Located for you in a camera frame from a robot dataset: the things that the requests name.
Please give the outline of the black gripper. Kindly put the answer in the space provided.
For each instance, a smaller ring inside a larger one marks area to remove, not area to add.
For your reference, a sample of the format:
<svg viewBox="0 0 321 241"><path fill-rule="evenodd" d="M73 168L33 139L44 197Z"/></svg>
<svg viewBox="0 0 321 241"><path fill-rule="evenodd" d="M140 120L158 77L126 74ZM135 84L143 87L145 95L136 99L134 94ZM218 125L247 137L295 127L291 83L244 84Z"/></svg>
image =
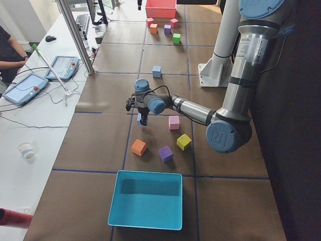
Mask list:
<svg viewBox="0 0 321 241"><path fill-rule="evenodd" d="M142 0L137 0L137 7L139 11L141 10L141 6L142 6Z"/></svg>
<svg viewBox="0 0 321 241"><path fill-rule="evenodd" d="M140 120L140 124L143 126L147 126L148 125L148 114L149 114L149 109L147 107L138 107L137 108L138 113L141 114L141 120Z"/></svg>

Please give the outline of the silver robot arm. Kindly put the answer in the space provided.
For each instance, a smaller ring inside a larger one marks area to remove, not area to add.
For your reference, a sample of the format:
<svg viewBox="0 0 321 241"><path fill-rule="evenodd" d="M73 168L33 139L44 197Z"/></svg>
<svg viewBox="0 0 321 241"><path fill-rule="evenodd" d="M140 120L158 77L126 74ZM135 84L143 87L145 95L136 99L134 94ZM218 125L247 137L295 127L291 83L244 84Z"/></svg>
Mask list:
<svg viewBox="0 0 321 241"><path fill-rule="evenodd" d="M135 108L147 124L149 113L171 109L206 127L208 145L232 153L252 136L250 106L272 39L289 35L296 1L226 1L212 57L200 64L204 92L191 101L169 92L158 94L138 79L126 109Z"/></svg>

